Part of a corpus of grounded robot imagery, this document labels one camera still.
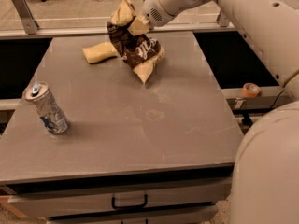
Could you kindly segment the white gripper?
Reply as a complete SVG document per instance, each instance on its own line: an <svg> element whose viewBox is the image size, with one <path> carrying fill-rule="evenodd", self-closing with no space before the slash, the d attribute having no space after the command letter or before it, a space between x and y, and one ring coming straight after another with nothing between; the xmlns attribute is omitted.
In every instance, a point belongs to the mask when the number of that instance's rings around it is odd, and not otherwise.
<svg viewBox="0 0 299 224"><path fill-rule="evenodd" d="M184 10L199 7L210 0L145 0L141 14L135 17L135 8L131 0L122 0L112 13L110 22L127 28L132 36L143 35L150 28L162 27L172 21Z"/></svg>

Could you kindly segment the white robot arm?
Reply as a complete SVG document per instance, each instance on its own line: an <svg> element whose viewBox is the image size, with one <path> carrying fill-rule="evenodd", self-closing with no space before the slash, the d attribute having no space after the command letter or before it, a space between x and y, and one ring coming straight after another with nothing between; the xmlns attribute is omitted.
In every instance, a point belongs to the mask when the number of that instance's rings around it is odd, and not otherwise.
<svg viewBox="0 0 299 224"><path fill-rule="evenodd" d="M257 85L278 84L292 102L274 109L251 126L235 158L231 224L299 224L299 20L280 0L145 0L136 12L123 0L108 25L110 39L142 79L153 70L152 51L141 38L182 11L216 3L251 45L266 68L245 65L230 75L246 95Z"/></svg>

